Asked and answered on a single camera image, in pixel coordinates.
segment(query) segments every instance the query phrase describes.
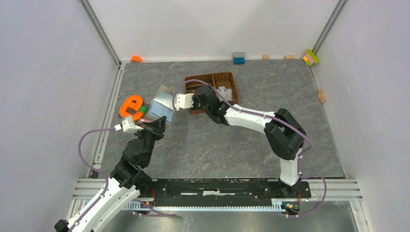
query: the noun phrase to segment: wicker basket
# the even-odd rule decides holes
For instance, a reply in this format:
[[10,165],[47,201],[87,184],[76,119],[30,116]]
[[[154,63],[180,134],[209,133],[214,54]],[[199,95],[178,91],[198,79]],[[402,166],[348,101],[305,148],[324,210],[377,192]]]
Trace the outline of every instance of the wicker basket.
[[[225,86],[225,88],[230,88],[232,89],[232,100],[229,101],[231,104],[238,104],[239,101],[239,94],[238,90],[236,88],[236,82],[234,75],[232,72],[219,72],[219,73],[211,73],[211,74],[203,74],[203,75],[197,75],[197,76],[188,76],[185,77],[185,81],[192,80],[192,79],[198,79],[201,81],[205,81],[208,84],[210,84],[212,87],[217,88],[221,86]],[[185,84],[185,92],[186,93],[195,93],[195,90],[199,88],[200,86],[203,86],[204,84],[200,82],[189,82]],[[194,115],[194,114],[199,114],[202,113],[202,110],[191,110],[188,109],[188,113]]]

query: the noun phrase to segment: wall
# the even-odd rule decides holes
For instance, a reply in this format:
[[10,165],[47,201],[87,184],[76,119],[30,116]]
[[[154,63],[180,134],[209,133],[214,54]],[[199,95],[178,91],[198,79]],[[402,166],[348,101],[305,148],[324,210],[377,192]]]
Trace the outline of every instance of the wall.
[[374,231],[406,231],[410,156],[409,1],[348,1],[313,71]]
[[302,57],[337,0],[90,0],[121,60]]
[[50,232],[85,177],[77,143],[101,126],[116,66],[79,1],[1,2],[0,231]]

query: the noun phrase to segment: orange object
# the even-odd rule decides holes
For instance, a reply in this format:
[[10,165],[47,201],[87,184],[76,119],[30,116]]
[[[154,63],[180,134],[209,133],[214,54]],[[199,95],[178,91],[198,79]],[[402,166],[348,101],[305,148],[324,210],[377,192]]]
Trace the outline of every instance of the orange object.
[[142,112],[139,112],[139,108],[142,106],[142,98],[138,95],[129,96],[119,109],[119,115],[126,117],[132,116],[134,121],[139,120],[142,117]]
[[141,63],[142,59],[139,56],[133,56],[131,57],[131,63]]
[[323,97],[323,89],[318,90],[318,98],[319,98],[320,103],[323,104],[326,102],[326,99]]

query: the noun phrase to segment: metal corner post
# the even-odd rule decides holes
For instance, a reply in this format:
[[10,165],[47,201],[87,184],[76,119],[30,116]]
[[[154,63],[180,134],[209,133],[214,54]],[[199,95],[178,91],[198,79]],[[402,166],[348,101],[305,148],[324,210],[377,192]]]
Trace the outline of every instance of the metal corner post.
[[108,52],[110,53],[111,58],[113,59],[114,63],[117,66],[121,65],[121,60],[118,58],[117,53],[115,52],[112,44],[110,43],[110,40],[107,37],[107,34],[105,33],[103,27],[101,26],[101,23],[99,22],[97,16],[95,15],[94,10],[91,7],[91,4],[89,3],[88,0],[79,0],[81,5],[83,6],[84,10],[86,11],[91,23],[93,24],[96,32],[100,36],[102,42],[104,43],[105,47],[107,48]]
[[326,39],[327,35],[329,34],[330,30],[332,29],[334,23],[336,22],[337,18],[339,17],[340,12],[342,11],[343,7],[345,6],[346,2],[348,0],[339,0],[330,15],[329,19],[326,22],[326,25],[324,25],[324,28],[316,41],[315,45],[312,48],[312,52],[314,54],[317,54],[320,47],[322,46],[324,40]]

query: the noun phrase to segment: wooden block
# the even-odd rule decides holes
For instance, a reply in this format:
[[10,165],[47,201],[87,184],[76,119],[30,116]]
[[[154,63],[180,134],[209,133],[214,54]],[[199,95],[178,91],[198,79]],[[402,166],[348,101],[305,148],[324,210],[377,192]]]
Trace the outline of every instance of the wooden block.
[[320,101],[320,103],[325,103],[326,102],[326,99],[323,97],[323,89],[319,89],[318,90],[318,97],[319,97],[319,101]]

